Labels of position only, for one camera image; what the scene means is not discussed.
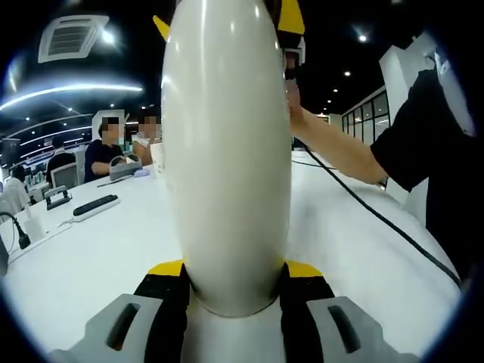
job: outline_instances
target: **window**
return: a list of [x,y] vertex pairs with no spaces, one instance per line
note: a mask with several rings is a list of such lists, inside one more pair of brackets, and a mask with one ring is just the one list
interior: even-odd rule
[[363,120],[373,119],[373,111],[371,110],[371,101],[363,105]]
[[377,117],[375,119],[375,140],[377,140],[383,131],[389,127],[389,115]]
[[371,145],[389,127],[389,111],[386,92],[378,94],[366,104],[343,116],[344,132]]
[[355,137],[363,140],[363,123],[356,123],[355,124]]
[[388,113],[388,106],[386,103],[386,92],[382,93],[374,99],[375,116],[382,116]]
[[348,116],[343,116],[343,132],[348,133]]
[[353,119],[353,112],[349,113],[348,115],[348,133],[351,136],[355,136],[355,120]]
[[355,123],[360,123],[362,121],[362,117],[361,117],[361,107],[358,107],[356,110],[355,110]]
[[373,144],[373,120],[363,122],[363,142],[366,145]]

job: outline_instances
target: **black shirt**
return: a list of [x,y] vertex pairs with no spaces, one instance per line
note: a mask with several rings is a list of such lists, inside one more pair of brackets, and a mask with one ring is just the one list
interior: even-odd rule
[[461,279],[481,258],[477,221],[480,186],[476,138],[465,135],[448,108],[435,70],[419,73],[393,125],[371,145],[377,162],[406,191],[429,178],[427,229],[438,240]]
[[94,174],[92,164],[95,162],[110,163],[112,159],[122,155],[123,151],[118,145],[109,146],[103,144],[101,140],[94,140],[85,151],[84,182],[89,183],[105,176]]
[[45,180],[47,181],[47,183],[52,185],[52,170],[75,162],[76,157],[70,153],[61,152],[57,155],[54,155],[47,163],[47,175],[45,176]]

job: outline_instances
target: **black ceiling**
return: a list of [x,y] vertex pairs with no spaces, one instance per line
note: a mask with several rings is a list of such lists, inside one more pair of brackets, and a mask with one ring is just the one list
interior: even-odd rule
[[[298,71],[302,103],[312,112],[342,113],[383,85],[378,63],[391,45],[405,48],[411,37],[421,33],[423,27],[415,16],[413,7],[405,1],[323,2],[299,0],[306,25],[306,63]],[[152,16],[158,15],[171,22],[175,0],[165,1],[71,1],[63,5],[45,4],[43,10],[31,8],[23,13],[24,26],[16,34],[17,42],[7,42],[0,65],[18,62],[20,77],[17,93],[25,94],[46,89],[64,82],[115,79],[116,83],[139,85],[141,94],[129,92],[69,92],[44,95],[0,111],[0,135],[10,135],[27,126],[46,120],[72,116],[73,113],[95,113],[97,110],[124,108],[136,113],[141,105],[160,106],[160,76],[163,67],[165,43],[153,24]],[[82,60],[57,60],[37,63],[39,40],[44,26],[50,19],[72,14],[106,14],[110,17],[108,28],[116,34],[116,47],[94,47],[88,58]],[[358,41],[358,32],[368,37],[366,43]],[[343,75],[351,72],[350,77]],[[2,90],[2,98],[12,95]],[[72,124],[90,124],[89,117],[68,121]],[[41,134],[61,130],[63,122],[51,123],[31,130],[20,137],[22,142]]]

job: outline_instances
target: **person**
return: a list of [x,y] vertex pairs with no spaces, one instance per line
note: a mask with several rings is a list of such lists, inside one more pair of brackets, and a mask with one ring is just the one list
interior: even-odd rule
[[25,177],[25,169],[23,166],[17,165],[12,170],[11,178],[5,183],[3,195],[8,199],[14,213],[20,212],[29,204],[29,197],[24,185]]
[[141,113],[138,119],[139,135],[133,135],[133,152],[140,158],[143,166],[153,163],[150,146],[161,142],[159,135],[160,123],[157,116]]
[[47,163],[47,175],[45,180],[52,188],[51,171],[62,166],[76,162],[76,157],[71,153],[66,153],[64,149],[64,142],[58,136],[52,139],[52,146],[54,147],[54,156]]
[[464,280],[482,252],[479,198],[462,189],[464,173],[479,165],[478,140],[458,82],[450,100],[445,82],[436,68],[420,72],[393,124],[371,146],[302,108],[295,84],[287,85],[287,102],[294,136],[344,175],[368,184],[390,177],[408,192],[429,179],[427,230]]
[[103,117],[98,133],[101,140],[94,140],[85,151],[86,183],[109,175],[111,160],[123,156],[123,151],[117,144],[120,134],[117,117]]

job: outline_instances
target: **air conditioning vent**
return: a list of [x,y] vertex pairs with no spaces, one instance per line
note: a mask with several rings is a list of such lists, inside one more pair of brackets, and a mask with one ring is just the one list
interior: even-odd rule
[[109,17],[73,15],[53,20],[44,30],[39,46],[39,63],[86,58]]

